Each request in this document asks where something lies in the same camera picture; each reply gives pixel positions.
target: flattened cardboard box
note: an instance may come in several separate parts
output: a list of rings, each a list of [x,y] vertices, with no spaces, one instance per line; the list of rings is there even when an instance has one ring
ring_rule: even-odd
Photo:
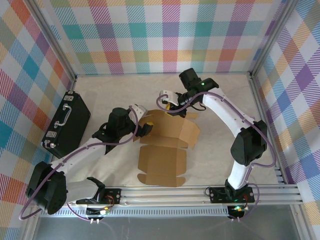
[[[161,110],[150,110],[139,124],[153,123],[148,136],[140,138],[138,169],[139,181],[146,185],[164,187],[182,186],[186,179],[178,177],[187,170],[187,152],[181,148],[194,148],[200,134],[199,127],[191,121],[198,115],[188,113],[186,118],[170,116]]]

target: white floor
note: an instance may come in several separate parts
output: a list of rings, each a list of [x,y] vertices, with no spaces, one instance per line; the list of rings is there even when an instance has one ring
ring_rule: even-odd
[[[246,75],[202,74],[202,79],[213,78],[240,109],[249,116],[259,119]],[[91,111],[91,119],[82,138],[87,141],[91,135],[108,121],[113,108],[128,108],[139,104],[147,109],[156,109],[156,98],[160,90],[183,93],[185,89],[178,74],[119,75],[80,77],[75,90],[79,92]],[[194,149],[187,150],[185,186],[223,185],[233,165],[230,147],[234,141],[228,127],[209,109],[199,112],[195,120],[201,133]],[[95,177],[106,186],[141,186],[137,174],[139,142],[117,146],[110,153],[82,169],[74,181]],[[265,152],[260,163],[271,163],[270,153]],[[257,184],[277,184],[273,168],[254,168],[249,178]]]

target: black mounting bracket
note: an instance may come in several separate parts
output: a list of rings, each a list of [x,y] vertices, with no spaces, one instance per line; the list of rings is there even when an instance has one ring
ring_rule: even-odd
[[[53,170],[50,164],[39,162],[33,170],[25,195],[30,198],[43,179]],[[55,214],[66,202],[67,184],[63,171],[55,171],[35,195],[33,203],[47,214]]]
[[[260,120],[253,124],[267,136],[267,125],[264,121]],[[233,159],[244,166],[249,166],[252,161],[261,158],[266,150],[266,141],[252,126],[241,129],[230,149]]]
[[[235,206],[228,206],[229,219],[242,218],[245,215],[246,210],[238,210]]]
[[[209,187],[209,197],[212,204],[245,204],[247,202],[255,202],[253,189],[249,186],[244,188],[241,194],[234,196],[232,199],[226,194],[224,187]]]
[[[101,192],[100,200],[99,201],[92,201],[92,199],[80,199],[77,200],[75,203],[78,205],[81,204],[110,204],[110,198],[108,196],[111,196],[114,200],[114,205],[120,204],[121,199],[121,188],[105,188],[104,191]]]

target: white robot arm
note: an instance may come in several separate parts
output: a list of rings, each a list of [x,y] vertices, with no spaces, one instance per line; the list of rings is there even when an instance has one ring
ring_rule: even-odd
[[[251,164],[267,149],[267,143],[250,124],[258,127],[265,135],[267,135],[267,126],[262,120],[255,122],[253,118],[237,108],[211,78],[201,80],[192,68],[181,73],[179,77],[187,92],[180,94],[163,90],[159,94],[162,103],[167,104],[168,113],[185,117],[186,108],[182,111],[179,109],[182,109],[189,101],[191,101],[191,106],[201,102],[219,116],[235,137],[231,147],[234,163],[231,174],[225,182],[225,191],[232,198],[246,186]]]
[[[119,143],[121,138],[135,133],[137,121],[146,113],[147,110],[141,105],[132,105],[130,109],[114,108],[108,122],[104,123],[85,144],[50,164],[37,164],[29,181],[26,196],[30,198],[43,179],[57,168],[33,199],[42,210],[54,214],[65,203],[81,199],[96,202],[102,200],[105,197],[105,185],[102,182],[93,177],[71,182],[72,177],[87,164],[106,155],[117,145],[124,144]],[[143,137],[151,130],[152,125],[138,125],[135,135]]]

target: plaid fabric backdrop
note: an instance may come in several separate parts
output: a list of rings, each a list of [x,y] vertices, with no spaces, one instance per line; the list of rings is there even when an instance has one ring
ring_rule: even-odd
[[[247,72],[286,1],[37,2],[74,70],[90,75]]]
[[[290,183],[320,239],[320,0],[301,0],[256,78]]]
[[[18,214],[39,147],[71,81],[22,0],[0,0],[0,240],[17,239]]]

